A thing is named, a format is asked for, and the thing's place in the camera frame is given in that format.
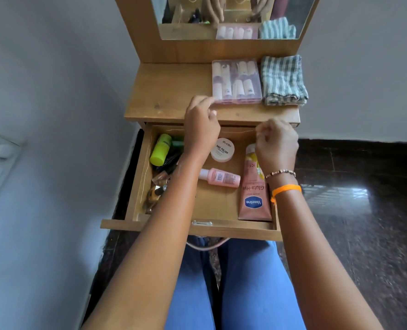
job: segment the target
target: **pink organizer box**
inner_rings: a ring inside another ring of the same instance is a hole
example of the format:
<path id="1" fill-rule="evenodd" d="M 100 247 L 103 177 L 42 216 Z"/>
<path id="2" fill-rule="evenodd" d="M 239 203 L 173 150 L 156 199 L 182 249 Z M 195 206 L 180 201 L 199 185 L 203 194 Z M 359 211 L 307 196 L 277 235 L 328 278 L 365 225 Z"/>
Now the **pink organizer box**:
<path id="1" fill-rule="evenodd" d="M 258 28 L 249 23 L 220 23 L 216 39 L 257 39 Z"/>
<path id="2" fill-rule="evenodd" d="M 213 96 L 219 104 L 260 103 L 260 74 L 255 59 L 215 60 Z"/>

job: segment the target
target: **blue jeans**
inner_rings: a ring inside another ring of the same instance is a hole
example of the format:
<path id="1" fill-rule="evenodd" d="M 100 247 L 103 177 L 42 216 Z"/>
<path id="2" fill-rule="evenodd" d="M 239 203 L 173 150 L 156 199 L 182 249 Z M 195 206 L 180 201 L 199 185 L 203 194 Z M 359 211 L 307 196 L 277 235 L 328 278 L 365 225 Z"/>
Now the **blue jeans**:
<path id="1" fill-rule="evenodd" d="M 185 247 L 165 329 L 305 329 L 294 288 L 273 241 L 231 239 L 218 250 L 222 271 L 216 296 L 208 253 Z"/>

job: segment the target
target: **wooden dressing table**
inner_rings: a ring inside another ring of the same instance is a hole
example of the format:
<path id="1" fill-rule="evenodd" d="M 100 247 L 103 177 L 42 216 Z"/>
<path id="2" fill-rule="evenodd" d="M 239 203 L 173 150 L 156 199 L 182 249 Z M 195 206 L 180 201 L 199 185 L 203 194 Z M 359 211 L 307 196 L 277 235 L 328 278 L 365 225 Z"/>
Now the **wooden dressing table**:
<path id="1" fill-rule="evenodd" d="M 212 95 L 211 62 L 219 59 L 295 55 L 319 0 L 314 0 L 298 39 L 285 40 L 173 40 L 162 36 L 168 25 L 158 24 L 151 0 L 116 0 L 140 59 L 125 118 L 137 121 L 144 139 L 124 220 L 102 220 L 101 228 L 140 231 L 149 215 L 143 208 L 151 187 L 151 150 L 161 133 L 183 136 L 184 112 L 196 94 Z M 189 24 L 184 29 L 189 36 Z M 208 157 L 204 168 L 219 168 L 243 175 L 245 148 L 255 142 L 255 126 L 279 116 L 294 127 L 300 123 L 297 106 L 214 105 L 222 126 L 220 137 L 229 138 L 235 153 L 228 163 Z M 240 188 L 198 182 L 190 231 L 192 235 L 281 241 L 276 209 L 272 222 L 238 220 Z"/>

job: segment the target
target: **open drawer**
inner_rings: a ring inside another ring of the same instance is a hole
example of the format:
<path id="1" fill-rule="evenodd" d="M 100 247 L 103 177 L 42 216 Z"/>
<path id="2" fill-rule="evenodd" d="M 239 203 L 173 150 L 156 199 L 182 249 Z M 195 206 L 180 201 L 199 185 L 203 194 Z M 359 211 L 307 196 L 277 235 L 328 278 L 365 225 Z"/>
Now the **open drawer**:
<path id="1" fill-rule="evenodd" d="M 145 214 L 144 206 L 153 177 L 149 159 L 158 136 L 162 133 L 183 136 L 184 127 L 150 123 L 146 125 L 125 219 L 102 220 L 101 228 L 140 231 L 149 220 L 150 216 Z M 220 163 L 208 156 L 203 167 L 218 168 L 243 176 L 246 146 L 255 142 L 255 129 L 222 127 L 219 137 L 228 138 L 234 143 L 232 159 Z M 199 180 L 189 233 L 200 236 L 282 241 L 274 206 L 271 209 L 272 222 L 238 220 L 240 189 L 210 185 L 204 180 Z"/>

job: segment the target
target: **black floor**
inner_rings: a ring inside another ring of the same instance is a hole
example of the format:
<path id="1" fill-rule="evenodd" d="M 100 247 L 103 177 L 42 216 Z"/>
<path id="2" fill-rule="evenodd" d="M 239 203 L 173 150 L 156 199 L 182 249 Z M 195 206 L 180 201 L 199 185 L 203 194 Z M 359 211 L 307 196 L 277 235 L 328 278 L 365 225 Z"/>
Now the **black floor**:
<path id="1" fill-rule="evenodd" d="M 300 140 L 296 173 L 324 235 L 384 328 L 407 329 L 407 144 Z M 129 188 L 124 184 L 127 200 Z M 87 315 L 136 236 L 110 232 Z"/>

